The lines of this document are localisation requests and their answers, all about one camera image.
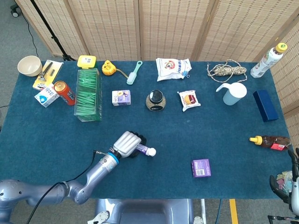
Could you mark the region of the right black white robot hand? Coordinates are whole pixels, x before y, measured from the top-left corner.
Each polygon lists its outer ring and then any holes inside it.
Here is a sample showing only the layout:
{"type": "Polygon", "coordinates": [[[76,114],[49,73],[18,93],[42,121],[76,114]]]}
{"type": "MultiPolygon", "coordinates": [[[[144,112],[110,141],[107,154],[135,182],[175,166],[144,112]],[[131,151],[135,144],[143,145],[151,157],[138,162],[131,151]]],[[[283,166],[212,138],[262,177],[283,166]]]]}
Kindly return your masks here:
{"type": "Polygon", "coordinates": [[[299,215],[299,159],[293,150],[288,149],[288,154],[292,161],[292,191],[288,195],[279,189],[274,176],[270,175],[270,187],[284,203],[289,205],[289,209],[295,215],[299,215]]]}

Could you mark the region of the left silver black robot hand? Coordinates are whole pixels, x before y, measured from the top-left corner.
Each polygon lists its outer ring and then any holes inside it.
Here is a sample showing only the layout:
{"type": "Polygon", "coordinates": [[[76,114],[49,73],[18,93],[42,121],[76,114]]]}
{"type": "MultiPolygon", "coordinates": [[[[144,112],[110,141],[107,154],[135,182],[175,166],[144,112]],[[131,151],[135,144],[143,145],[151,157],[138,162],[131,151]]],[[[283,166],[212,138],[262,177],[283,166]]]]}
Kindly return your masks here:
{"type": "Polygon", "coordinates": [[[126,131],[112,146],[110,150],[118,159],[135,158],[139,151],[139,144],[146,145],[147,139],[136,132],[126,131]]]}

